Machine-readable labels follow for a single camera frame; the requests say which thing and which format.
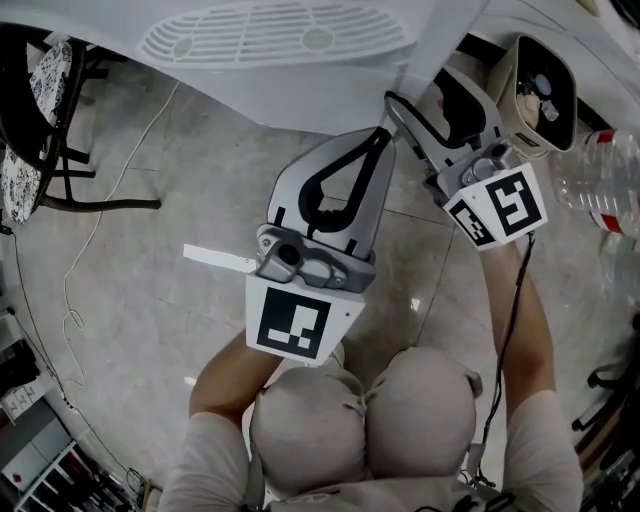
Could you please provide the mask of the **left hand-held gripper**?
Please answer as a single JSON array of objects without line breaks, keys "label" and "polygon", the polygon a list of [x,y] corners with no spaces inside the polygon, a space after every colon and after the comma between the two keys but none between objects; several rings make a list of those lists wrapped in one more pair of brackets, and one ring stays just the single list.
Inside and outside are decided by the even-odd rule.
[{"label": "left hand-held gripper", "polygon": [[[346,204],[321,211],[322,183],[354,163],[359,169]],[[391,135],[378,126],[332,137],[282,170],[268,221],[276,223],[282,207],[277,224],[288,229],[264,224],[257,232],[258,265],[246,276],[249,347],[319,366],[341,342],[376,277],[371,250],[394,163]],[[324,244],[295,231],[318,232]]]}]

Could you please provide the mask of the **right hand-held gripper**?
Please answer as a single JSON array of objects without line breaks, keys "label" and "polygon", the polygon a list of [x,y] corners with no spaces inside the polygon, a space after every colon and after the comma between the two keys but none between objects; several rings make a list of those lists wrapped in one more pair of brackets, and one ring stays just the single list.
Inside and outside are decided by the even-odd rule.
[{"label": "right hand-held gripper", "polygon": [[442,93],[447,137],[404,97],[386,92],[384,102],[397,131],[429,164],[427,188],[436,204],[477,249],[505,245],[544,225],[548,217],[532,165],[509,142],[494,142],[502,137],[494,101],[448,66],[433,83]]}]

